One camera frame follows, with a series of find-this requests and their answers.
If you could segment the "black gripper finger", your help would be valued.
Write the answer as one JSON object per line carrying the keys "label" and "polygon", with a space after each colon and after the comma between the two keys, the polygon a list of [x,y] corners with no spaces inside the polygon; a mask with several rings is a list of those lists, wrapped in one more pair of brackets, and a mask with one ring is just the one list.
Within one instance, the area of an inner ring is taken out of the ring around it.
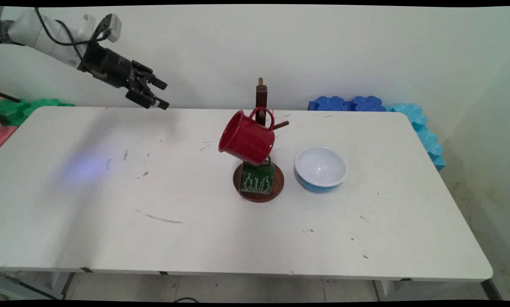
{"label": "black gripper finger", "polygon": [[126,98],[145,109],[159,107],[160,109],[167,110],[170,105],[167,101],[155,96],[146,83],[130,84],[128,86]]}
{"label": "black gripper finger", "polygon": [[132,68],[135,71],[135,76],[146,81],[148,84],[152,84],[158,89],[165,90],[167,83],[157,78],[151,68],[143,65],[137,61],[132,61]]}

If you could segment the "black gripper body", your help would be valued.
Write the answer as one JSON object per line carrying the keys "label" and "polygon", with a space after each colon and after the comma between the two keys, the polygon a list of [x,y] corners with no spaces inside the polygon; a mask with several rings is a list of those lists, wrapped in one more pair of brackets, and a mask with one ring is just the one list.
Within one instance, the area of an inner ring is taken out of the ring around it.
{"label": "black gripper body", "polygon": [[130,89],[137,82],[153,81],[153,70],[131,61],[97,42],[88,43],[79,70],[89,72],[94,78],[117,89]]}

